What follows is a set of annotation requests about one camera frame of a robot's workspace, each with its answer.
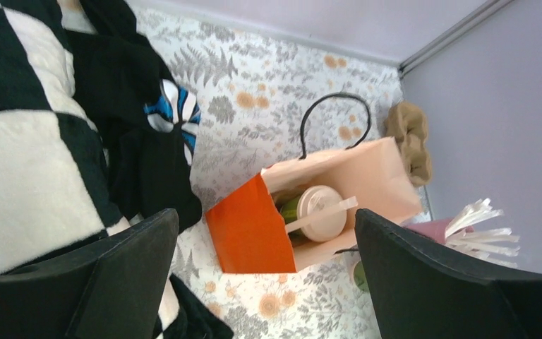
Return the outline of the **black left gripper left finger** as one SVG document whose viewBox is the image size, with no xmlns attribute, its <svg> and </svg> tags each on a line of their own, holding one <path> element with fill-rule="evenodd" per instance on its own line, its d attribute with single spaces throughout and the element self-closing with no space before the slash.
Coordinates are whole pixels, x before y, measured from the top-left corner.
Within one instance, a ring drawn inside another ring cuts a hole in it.
<svg viewBox="0 0 542 339">
<path fill-rule="evenodd" d="M 150 338 L 178 231 L 166 209 L 0 275 L 0 338 Z"/>
</svg>

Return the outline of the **white plastic cup lid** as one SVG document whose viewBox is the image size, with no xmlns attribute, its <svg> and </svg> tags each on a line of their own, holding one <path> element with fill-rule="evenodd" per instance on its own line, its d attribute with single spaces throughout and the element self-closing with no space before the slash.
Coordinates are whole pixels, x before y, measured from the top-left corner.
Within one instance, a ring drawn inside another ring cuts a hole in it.
<svg viewBox="0 0 542 339">
<path fill-rule="evenodd" d="M 347 212 L 340 209 L 344 199 L 333 188 L 324 185 L 306 189 L 296 203 L 297 220 L 309 217 L 299 231 L 313 242 L 328 242 L 340 235 Z"/>
</svg>

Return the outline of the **white stirrer stick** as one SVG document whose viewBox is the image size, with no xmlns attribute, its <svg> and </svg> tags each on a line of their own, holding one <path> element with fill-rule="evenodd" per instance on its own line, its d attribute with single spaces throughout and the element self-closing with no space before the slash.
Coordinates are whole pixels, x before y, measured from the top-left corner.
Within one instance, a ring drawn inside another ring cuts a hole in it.
<svg viewBox="0 0 542 339">
<path fill-rule="evenodd" d="M 316 220 L 321 220 L 330 215 L 340 213 L 343 210 L 348 210 L 350 208 L 357 207 L 357 205 L 358 205 L 358 201 L 355 196 L 352 196 L 351 198 L 348 198 L 348 199 L 344 199 L 340 201 L 339 203 L 334 204 L 333 206 L 327 207 L 323 210 L 315 212 L 311 215 L 307 215 L 306 217 L 300 218 L 294 222 L 289 223 L 288 225 L 285 225 L 286 233 L 290 233 L 295 230 L 301 229 L 302 227 L 305 227 L 307 225 L 311 225 Z"/>
</svg>

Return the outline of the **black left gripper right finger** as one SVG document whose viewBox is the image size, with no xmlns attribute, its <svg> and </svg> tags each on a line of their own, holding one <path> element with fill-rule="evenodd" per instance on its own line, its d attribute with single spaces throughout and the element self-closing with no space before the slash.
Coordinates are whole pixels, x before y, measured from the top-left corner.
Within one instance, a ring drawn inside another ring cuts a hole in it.
<svg viewBox="0 0 542 339">
<path fill-rule="evenodd" d="M 368 209 L 355 221 L 383 338 L 542 338 L 542 274 L 467 256 Z"/>
</svg>

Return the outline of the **orange paper bag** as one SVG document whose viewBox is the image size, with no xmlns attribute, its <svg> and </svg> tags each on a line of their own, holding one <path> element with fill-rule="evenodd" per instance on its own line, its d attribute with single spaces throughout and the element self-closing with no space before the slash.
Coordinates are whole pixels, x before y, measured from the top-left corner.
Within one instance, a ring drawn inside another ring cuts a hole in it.
<svg viewBox="0 0 542 339">
<path fill-rule="evenodd" d="M 346 210 L 340 235 L 328 242 L 294 246 L 273 195 L 324 185 L 343 199 L 355 196 Z M 400 224 L 423 211 L 404 168 L 396 141 L 360 138 L 344 149 L 310 153 L 262 169 L 205 214 L 221 269 L 225 273 L 296 273 L 331 259 L 356 244 L 356 211 L 369 209 Z"/>
</svg>

